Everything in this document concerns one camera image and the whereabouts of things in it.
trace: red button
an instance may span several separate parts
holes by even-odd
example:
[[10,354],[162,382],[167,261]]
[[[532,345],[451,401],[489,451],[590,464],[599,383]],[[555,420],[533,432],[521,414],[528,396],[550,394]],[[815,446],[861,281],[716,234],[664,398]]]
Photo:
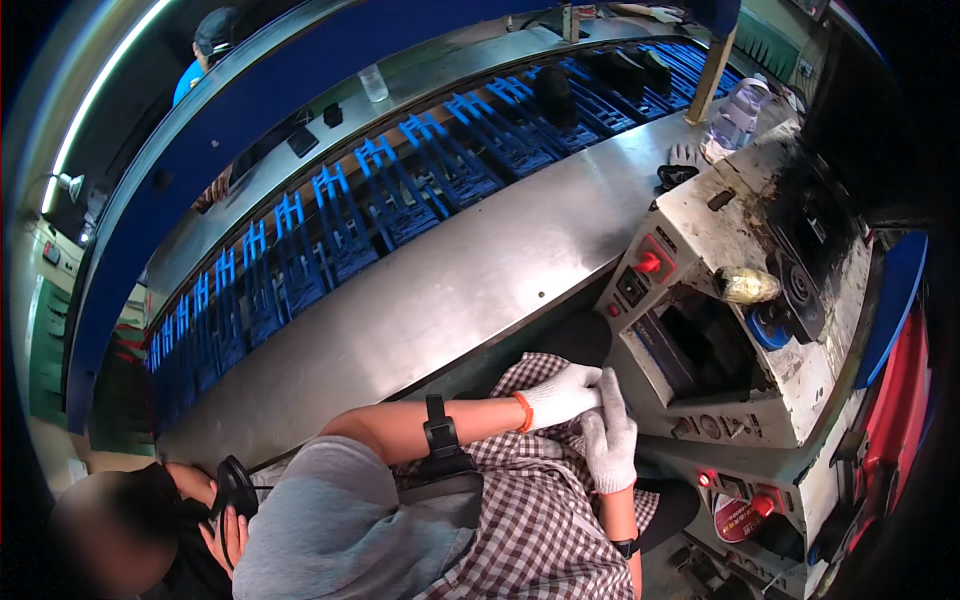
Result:
[[750,506],[763,516],[770,516],[774,512],[774,501],[770,496],[757,494],[750,501]]
[[652,252],[644,252],[640,257],[640,262],[634,265],[634,269],[640,273],[653,273],[660,270],[660,259]]

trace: plastic water bottle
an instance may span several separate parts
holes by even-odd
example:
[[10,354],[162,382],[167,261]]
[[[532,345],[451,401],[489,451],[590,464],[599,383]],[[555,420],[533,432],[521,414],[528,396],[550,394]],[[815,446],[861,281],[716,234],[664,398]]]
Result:
[[363,90],[367,92],[367,97],[370,98],[371,102],[386,100],[387,96],[390,95],[390,90],[387,89],[387,84],[384,83],[383,76],[380,75],[380,69],[376,66],[376,63],[357,73],[357,77],[360,78]]
[[770,99],[762,75],[742,80],[710,122],[709,136],[726,150],[743,148],[756,129],[756,118]]

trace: plaid shirt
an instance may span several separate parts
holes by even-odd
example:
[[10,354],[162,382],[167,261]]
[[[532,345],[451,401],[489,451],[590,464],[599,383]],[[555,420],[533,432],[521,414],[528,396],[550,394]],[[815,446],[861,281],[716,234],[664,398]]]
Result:
[[[529,389],[567,364],[559,356],[527,352],[491,397]],[[603,534],[596,496],[591,503],[584,445],[575,419],[532,435],[511,432],[466,446],[484,476],[475,542],[417,598],[633,599],[627,562]],[[396,468],[398,486],[415,472],[415,463]],[[641,533],[659,499],[634,491]]]

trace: black pants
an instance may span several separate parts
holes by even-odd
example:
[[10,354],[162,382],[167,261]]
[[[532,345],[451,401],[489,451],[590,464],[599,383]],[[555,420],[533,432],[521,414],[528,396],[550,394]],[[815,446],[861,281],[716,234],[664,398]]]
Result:
[[[600,367],[610,353],[612,333],[607,320],[591,310],[574,313],[550,328],[529,349],[565,358],[571,363]],[[470,394],[488,397],[490,390]],[[639,490],[660,495],[657,511],[640,536],[640,553],[656,548],[679,534],[700,510],[700,494],[679,479],[637,479]]]

